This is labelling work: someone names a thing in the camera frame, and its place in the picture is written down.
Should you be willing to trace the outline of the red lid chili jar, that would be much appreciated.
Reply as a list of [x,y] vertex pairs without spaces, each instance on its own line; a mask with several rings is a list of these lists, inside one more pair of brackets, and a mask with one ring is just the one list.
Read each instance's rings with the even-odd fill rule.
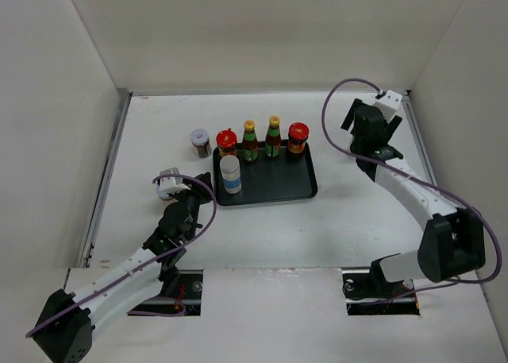
[[297,160],[304,155],[309,134],[308,126],[302,122],[294,122],[289,126],[287,141],[289,158]]
[[220,131],[216,136],[216,142],[221,157],[237,156],[237,135],[230,128]]

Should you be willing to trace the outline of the silver lid seasoning canister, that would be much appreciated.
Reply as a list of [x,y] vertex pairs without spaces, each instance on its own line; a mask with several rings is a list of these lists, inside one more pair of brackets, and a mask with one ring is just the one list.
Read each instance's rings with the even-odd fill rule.
[[225,191],[236,194],[241,190],[241,169],[238,158],[234,155],[226,155],[219,163],[222,183]]

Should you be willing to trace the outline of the yellow cap sauce bottle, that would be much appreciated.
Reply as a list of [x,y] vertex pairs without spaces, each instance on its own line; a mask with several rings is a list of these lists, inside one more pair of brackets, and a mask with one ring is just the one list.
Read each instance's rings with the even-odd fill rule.
[[280,135],[280,118],[273,115],[269,118],[269,125],[265,137],[265,155],[269,158],[276,158],[279,156],[281,145]]
[[247,120],[244,122],[244,133],[242,139],[243,158],[247,162],[254,162],[258,157],[258,141],[255,131],[255,122]]

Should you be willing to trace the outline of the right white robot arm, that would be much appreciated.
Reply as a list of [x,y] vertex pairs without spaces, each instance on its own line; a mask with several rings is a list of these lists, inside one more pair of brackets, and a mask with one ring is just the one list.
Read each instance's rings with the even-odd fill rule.
[[426,278],[439,283],[485,264],[483,225],[471,210],[460,208],[425,184],[411,180],[414,171],[389,140],[399,116],[387,121],[380,108],[355,99],[342,124],[352,134],[350,150],[373,182],[390,192],[421,227],[418,249],[374,261],[377,271],[368,287],[388,295],[397,281]]

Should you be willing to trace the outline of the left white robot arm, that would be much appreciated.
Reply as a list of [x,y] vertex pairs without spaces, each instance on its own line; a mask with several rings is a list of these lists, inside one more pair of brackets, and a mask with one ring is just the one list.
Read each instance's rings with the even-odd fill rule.
[[153,233],[132,256],[100,279],[67,293],[53,292],[27,333],[52,362],[80,362],[111,323],[156,296],[178,289],[177,263],[186,247],[208,229],[198,221],[201,205],[217,202],[210,173],[172,174],[180,186],[171,194]]

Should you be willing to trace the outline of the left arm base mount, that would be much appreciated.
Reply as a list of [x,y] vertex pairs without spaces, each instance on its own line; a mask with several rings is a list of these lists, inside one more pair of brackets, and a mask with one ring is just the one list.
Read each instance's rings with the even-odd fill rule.
[[160,294],[134,307],[127,315],[165,318],[199,316],[202,307],[203,279],[202,270],[180,271],[178,279],[164,284]]

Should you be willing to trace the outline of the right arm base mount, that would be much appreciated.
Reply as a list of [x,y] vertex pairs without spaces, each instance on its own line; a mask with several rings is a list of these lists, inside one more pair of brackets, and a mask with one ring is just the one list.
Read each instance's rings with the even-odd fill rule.
[[369,269],[342,271],[342,292],[350,316],[420,315],[414,282],[378,280]]

